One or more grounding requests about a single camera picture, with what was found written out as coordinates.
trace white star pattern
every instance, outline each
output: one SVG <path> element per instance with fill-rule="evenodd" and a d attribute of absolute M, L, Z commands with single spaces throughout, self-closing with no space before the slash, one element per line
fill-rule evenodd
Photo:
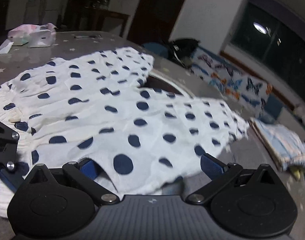
<path fill-rule="evenodd" d="M 3 72 L 4 70 L 5 70 L 5 68 L 1 68 L 1 69 L 0 69 L 0 73 Z"/>

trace brown door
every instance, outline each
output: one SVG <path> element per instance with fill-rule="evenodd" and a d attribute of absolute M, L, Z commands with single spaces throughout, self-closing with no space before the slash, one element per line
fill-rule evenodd
<path fill-rule="evenodd" d="M 128 33 L 128 40 L 145 42 L 167 41 L 184 0 L 140 0 Z"/>

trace silver bolt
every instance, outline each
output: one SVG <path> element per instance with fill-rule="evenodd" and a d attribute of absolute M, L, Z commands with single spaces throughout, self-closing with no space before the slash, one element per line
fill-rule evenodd
<path fill-rule="evenodd" d="M 13 132 L 12 133 L 12 138 L 14 138 L 15 140 L 18 140 L 19 139 L 19 134 L 17 132 Z"/>
<path fill-rule="evenodd" d="M 105 202 L 113 202 L 117 199 L 117 196 L 114 194 L 104 194 L 101 196 L 101 199 Z"/>
<path fill-rule="evenodd" d="M 205 198 L 203 195 L 200 194 L 192 194 L 189 196 L 189 200 L 195 203 L 199 203 L 201 201 L 203 201 Z"/>
<path fill-rule="evenodd" d="M 14 163 L 13 162 L 7 162 L 7 169 L 9 171 L 12 171 L 14 169 Z"/>

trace window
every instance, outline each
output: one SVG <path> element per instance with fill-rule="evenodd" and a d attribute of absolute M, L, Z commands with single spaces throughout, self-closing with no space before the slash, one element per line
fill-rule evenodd
<path fill-rule="evenodd" d="M 231 43 L 275 72 L 305 101 L 305 42 L 286 25 L 248 3 Z"/>

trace table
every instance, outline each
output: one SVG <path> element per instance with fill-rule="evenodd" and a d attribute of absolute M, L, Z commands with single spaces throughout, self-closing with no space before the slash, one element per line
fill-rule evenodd
<path fill-rule="evenodd" d="M 100 35 L 100 37 L 75 39 L 74 36 L 76 35 Z M 70 60 L 98 50 L 116 49 L 128 46 L 133 47 L 139 52 L 153 55 L 155 57 L 155 62 L 152 73 L 170 80 L 188 94 L 198 97 L 223 98 L 228 106 L 233 111 L 239 112 L 244 119 L 248 120 L 251 117 L 251 114 L 243 109 L 237 102 L 223 97 L 217 89 L 209 86 L 200 78 L 187 72 L 182 67 L 148 52 L 132 42 L 105 32 L 63 32 L 57 33 L 56 42 L 51 47 L 28 48 L 27 44 L 12 47 L 8 54 L 0 55 L 0 85 L 16 77 L 24 70 L 44 65 L 54 57 L 62 57 L 66 60 Z M 294 181 L 289 173 L 277 171 L 267 150 L 251 128 L 248 130 L 248 137 L 249 139 L 244 138 L 233 143 L 230 146 L 231 152 L 229 152 L 229 150 L 224 150 L 218 158 L 224 163 L 237 162 L 246 169 L 256 169 L 261 163 L 270 164 L 276 170 L 284 185 L 288 188 L 298 208 L 298 218 L 290 236 L 295 240 L 305 240 L 304 178 L 301 178 L 300 181 Z M 14 233 L 11 230 L 9 222 L 0 218 L 0 239 L 9 239 L 13 235 Z"/>

